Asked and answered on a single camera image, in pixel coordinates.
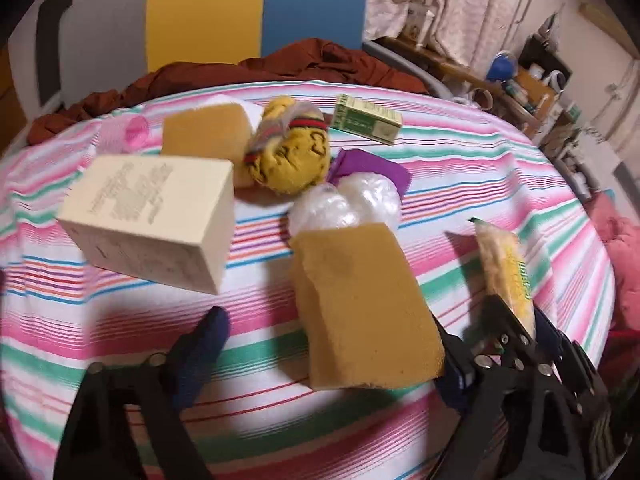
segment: white box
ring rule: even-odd
[[[233,164],[98,156],[58,221],[96,267],[217,294],[235,226]]]
[[[435,17],[435,13],[427,5],[420,2],[409,2],[402,35],[413,41],[415,46],[424,46]]]

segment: green box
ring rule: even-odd
[[[392,146],[402,128],[402,115],[391,108],[340,94],[331,127]]]

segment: yellow food package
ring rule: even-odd
[[[476,227],[486,293],[500,296],[535,339],[536,319],[531,286],[518,235],[477,218],[471,221]]]

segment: purple cloth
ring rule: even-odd
[[[326,180],[337,186],[342,177],[351,173],[377,173],[386,176],[396,184],[400,198],[411,184],[411,173],[400,164],[358,149],[340,150],[329,168]]]

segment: yellow sponge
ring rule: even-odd
[[[186,110],[164,120],[160,154],[230,160],[234,164],[234,187],[249,187],[254,181],[242,159],[253,134],[239,104]]]
[[[386,225],[303,232],[291,245],[312,388],[401,388],[443,373],[438,329]]]

